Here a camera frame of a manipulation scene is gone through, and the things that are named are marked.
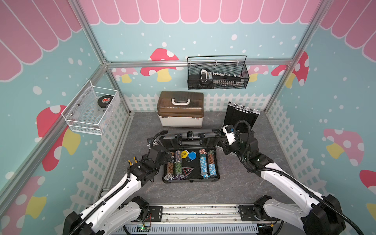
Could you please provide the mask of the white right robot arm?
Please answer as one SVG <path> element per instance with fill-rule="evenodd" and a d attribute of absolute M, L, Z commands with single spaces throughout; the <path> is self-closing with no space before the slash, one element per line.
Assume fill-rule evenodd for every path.
<path fill-rule="evenodd" d="M 287 195 L 295 206 L 291 206 L 270 196 L 263 196 L 255 206 L 261 216 L 277 218 L 289 223 L 307 235 L 339 235 L 350 225 L 359 235 L 363 232 L 346 215 L 340 202 L 333 195 L 324 196 L 303 185 L 282 170 L 271 158 L 258 150 L 253 132 L 240 134 L 234 129 L 224 130 L 225 154 L 234 153 L 248 172 L 268 181 Z"/>

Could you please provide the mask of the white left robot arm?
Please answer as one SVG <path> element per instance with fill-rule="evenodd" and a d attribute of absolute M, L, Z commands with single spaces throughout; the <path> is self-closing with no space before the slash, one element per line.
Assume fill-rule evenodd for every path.
<path fill-rule="evenodd" d="M 65 218 L 63 234 L 110 235 L 129 222 L 145 221 L 149 204 L 143 198 L 137 196 L 126 205 L 124 202 L 153 181 L 160 167 L 171 160 L 172 154 L 165 147 L 151 147 L 140 160 L 130 162 L 124 177 L 102 198 L 81 213 L 70 213 Z"/>

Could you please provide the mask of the small silver poker case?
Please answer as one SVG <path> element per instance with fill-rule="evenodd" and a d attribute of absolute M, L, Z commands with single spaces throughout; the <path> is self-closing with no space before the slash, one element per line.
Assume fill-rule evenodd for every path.
<path fill-rule="evenodd" d="M 239 120 L 243 120 L 243 121 L 248 122 L 251 128 L 253 128 L 259 115 L 260 115 L 260 111 L 257 109 L 253 109 L 253 108 L 243 106 L 240 104 L 228 102 L 223 126 L 225 125 L 235 126 L 235 124 Z"/>

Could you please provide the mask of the large black poker case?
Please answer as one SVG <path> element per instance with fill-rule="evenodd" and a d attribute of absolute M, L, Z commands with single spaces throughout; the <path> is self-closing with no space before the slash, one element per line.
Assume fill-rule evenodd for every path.
<path fill-rule="evenodd" d="M 172 154 L 165 164 L 162 181 L 169 183 L 218 181 L 216 146 L 220 131 L 216 129 L 168 130 L 155 143 Z"/>

